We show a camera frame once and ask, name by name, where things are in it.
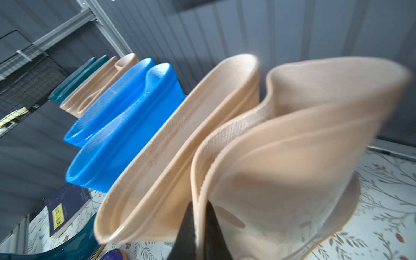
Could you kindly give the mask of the blue rain boot front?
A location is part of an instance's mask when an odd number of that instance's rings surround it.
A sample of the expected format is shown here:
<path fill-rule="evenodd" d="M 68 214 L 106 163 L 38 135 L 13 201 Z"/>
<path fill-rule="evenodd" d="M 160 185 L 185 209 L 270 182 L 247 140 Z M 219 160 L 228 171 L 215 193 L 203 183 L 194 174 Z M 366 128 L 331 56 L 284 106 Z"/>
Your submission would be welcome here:
<path fill-rule="evenodd" d="M 154 60 L 149 57 L 129 69 L 74 123 L 64 141 L 83 147 L 91 137 L 140 99 L 146 73 L 154 66 Z"/>

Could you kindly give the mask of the yellow sticky notes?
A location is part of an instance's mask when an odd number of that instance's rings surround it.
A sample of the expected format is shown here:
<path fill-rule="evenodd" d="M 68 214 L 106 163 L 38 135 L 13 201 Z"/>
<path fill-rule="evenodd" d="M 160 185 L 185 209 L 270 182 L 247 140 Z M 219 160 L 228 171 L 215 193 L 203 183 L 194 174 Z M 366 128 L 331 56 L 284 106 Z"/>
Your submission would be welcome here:
<path fill-rule="evenodd" d="M 22 115 L 27 114 L 28 112 L 29 112 L 29 110 L 27 108 L 22 107 L 22 108 L 20 108 L 18 110 L 15 110 L 15 111 L 9 113 L 7 116 L 5 116 L 1 120 L 0 127 L 5 126 L 7 123 L 11 122 L 12 120 L 14 120 L 14 119 L 16 119 L 16 118 L 18 118 L 18 117 L 20 117 Z"/>

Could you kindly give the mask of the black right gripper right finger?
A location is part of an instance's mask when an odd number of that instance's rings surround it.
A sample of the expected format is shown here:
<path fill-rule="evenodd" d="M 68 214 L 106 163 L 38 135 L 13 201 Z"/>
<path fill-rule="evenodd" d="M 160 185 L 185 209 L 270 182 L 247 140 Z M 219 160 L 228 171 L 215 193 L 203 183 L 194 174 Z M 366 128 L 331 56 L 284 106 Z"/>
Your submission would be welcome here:
<path fill-rule="evenodd" d="M 208 201 L 205 213 L 205 260 L 233 260 L 226 245 L 212 204 Z"/>

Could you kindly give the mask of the beige rain boot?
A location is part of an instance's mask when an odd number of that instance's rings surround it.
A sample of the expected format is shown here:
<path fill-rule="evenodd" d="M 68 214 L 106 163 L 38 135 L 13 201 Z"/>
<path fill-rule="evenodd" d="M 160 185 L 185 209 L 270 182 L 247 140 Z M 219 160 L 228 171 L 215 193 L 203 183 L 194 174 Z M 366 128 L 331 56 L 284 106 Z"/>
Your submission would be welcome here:
<path fill-rule="evenodd" d="M 60 105 L 60 108 L 73 116 L 80 118 L 89 106 L 101 95 L 113 78 L 119 72 L 115 64 L 119 61 L 113 56 L 98 70 L 90 75 L 79 87 L 75 89 Z"/>
<path fill-rule="evenodd" d="M 101 244 L 173 242 L 192 200 L 190 167 L 202 141 L 259 102 L 260 61 L 229 57 L 185 98 L 113 184 L 94 222 Z"/>
<path fill-rule="evenodd" d="M 341 228 L 358 202 L 355 168 L 412 78 L 376 57 L 273 68 L 263 101 L 193 158 L 196 259 L 208 254 L 208 204 L 235 260 L 301 260 Z"/>
<path fill-rule="evenodd" d="M 80 118 L 86 110 L 115 82 L 117 82 L 130 68 L 139 62 L 138 57 L 134 53 L 118 59 L 110 64 L 110 67 L 101 70 L 97 77 L 91 81 L 91 84 L 83 92 L 81 102 L 75 106 L 74 114 Z"/>

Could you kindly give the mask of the blue rain boot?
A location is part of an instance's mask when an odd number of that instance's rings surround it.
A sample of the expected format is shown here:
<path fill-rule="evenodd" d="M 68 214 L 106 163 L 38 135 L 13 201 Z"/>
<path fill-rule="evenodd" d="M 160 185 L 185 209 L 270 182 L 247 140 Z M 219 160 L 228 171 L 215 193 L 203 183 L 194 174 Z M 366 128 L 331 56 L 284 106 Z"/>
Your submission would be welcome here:
<path fill-rule="evenodd" d="M 154 60 L 149 57 L 129 69 L 74 123 L 64 141 L 83 147 L 91 137 L 140 99 L 146 73 L 154 66 Z"/>
<path fill-rule="evenodd" d="M 140 99 L 80 147 L 66 182 L 107 193 L 184 99 L 173 66 L 155 64 L 146 73 Z"/>

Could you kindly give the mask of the dark green boot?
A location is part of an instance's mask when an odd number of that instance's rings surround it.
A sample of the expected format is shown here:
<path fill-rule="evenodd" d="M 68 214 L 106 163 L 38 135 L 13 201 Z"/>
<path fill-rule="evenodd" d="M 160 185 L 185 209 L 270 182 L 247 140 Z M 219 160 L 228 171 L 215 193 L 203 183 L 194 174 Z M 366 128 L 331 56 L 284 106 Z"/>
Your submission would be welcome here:
<path fill-rule="evenodd" d="M 61 82 L 48 96 L 49 100 L 56 100 L 59 94 L 70 84 L 72 83 L 85 69 L 95 62 L 97 58 L 93 56 L 85 64 L 80 66 L 75 70 L 69 77 L 67 77 L 63 82 Z"/>
<path fill-rule="evenodd" d="M 61 104 L 73 91 L 75 91 L 88 77 L 96 72 L 109 60 L 107 55 L 98 58 L 92 65 L 85 69 L 72 83 L 70 83 L 57 97 L 55 102 Z"/>
<path fill-rule="evenodd" d="M 2 253 L 1 260 L 96 260 L 105 246 L 95 239 L 95 217 L 96 214 L 74 237 L 50 251 L 34 255 Z"/>

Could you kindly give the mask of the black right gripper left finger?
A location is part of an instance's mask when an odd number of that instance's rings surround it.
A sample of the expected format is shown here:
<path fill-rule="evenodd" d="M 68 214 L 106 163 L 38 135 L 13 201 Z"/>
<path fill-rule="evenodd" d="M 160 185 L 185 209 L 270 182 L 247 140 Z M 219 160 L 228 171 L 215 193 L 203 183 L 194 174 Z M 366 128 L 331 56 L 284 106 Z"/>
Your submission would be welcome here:
<path fill-rule="evenodd" d="M 167 260 L 195 260 L 196 234 L 193 216 L 193 203 L 189 202 L 174 246 Z"/>

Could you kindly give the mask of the dark green boot far left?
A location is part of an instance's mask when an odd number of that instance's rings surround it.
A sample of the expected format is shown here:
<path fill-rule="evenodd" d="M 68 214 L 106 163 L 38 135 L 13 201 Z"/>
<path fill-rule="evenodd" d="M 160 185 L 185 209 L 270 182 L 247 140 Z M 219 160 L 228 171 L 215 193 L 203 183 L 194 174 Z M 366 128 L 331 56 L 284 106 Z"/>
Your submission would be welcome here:
<path fill-rule="evenodd" d="M 63 82 L 61 82 L 48 96 L 49 100 L 56 100 L 59 94 L 70 84 L 72 83 L 85 69 L 95 62 L 97 58 L 93 56 L 85 64 L 80 66 L 75 70 L 69 77 L 67 77 Z"/>

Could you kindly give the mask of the dark green front boot left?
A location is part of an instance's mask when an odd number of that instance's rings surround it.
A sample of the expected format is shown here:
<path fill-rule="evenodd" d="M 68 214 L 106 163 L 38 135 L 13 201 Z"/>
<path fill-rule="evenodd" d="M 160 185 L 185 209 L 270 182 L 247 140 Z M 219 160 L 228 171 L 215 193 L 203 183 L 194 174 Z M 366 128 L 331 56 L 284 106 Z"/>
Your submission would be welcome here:
<path fill-rule="evenodd" d="M 95 217 L 96 214 L 74 237 L 50 251 L 34 255 L 2 253 L 1 260 L 96 260 L 105 246 L 95 239 Z"/>

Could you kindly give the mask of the purple front boot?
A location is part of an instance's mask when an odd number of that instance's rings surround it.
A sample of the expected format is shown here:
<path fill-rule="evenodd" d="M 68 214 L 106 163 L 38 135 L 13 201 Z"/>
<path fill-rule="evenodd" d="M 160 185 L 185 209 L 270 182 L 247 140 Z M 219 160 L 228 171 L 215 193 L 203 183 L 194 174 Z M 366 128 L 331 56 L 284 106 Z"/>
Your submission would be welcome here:
<path fill-rule="evenodd" d="M 120 249 L 112 249 L 107 251 L 100 260 L 127 260 L 127 255 Z"/>

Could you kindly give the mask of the dark blue notebook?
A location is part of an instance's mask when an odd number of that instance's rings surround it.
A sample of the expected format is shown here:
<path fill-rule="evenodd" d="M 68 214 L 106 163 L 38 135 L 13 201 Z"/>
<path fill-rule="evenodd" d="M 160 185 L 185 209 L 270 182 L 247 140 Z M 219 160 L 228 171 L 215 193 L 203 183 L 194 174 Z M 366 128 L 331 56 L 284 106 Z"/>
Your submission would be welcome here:
<path fill-rule="evenodd" d="M 91 200 L 87 188 L 70 183 L 43 198 L 48 210 L 49 236 L 59 238 Z"/>

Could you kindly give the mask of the blue rain boot back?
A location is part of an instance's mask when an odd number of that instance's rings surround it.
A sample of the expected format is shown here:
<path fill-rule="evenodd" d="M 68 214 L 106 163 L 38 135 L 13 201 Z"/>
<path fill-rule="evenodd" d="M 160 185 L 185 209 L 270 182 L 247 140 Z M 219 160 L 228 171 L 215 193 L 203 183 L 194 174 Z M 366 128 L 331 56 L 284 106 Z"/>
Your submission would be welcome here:
<path fill-rule="evenodd" d="M 80 147 L 66 182 L 107 193 L 184 99 L 173 66 L 155 64 L 146 73 L 140 99 Z"/>

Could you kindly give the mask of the dark green boot back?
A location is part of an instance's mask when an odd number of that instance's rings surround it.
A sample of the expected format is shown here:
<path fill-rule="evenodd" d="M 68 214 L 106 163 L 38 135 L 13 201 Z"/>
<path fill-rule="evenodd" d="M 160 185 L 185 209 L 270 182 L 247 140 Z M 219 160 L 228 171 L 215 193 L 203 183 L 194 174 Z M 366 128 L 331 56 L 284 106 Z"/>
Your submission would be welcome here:
<path fill-rule="evenodd" d="M 109 60 L 107 55 L 98 58 L 92 65 L 85 69 L 72 83 L 70 83 L 57 97 L 55 102 L 61 104 L 73 91 L 75 91 L 88 77 L 96 72 Z"/>

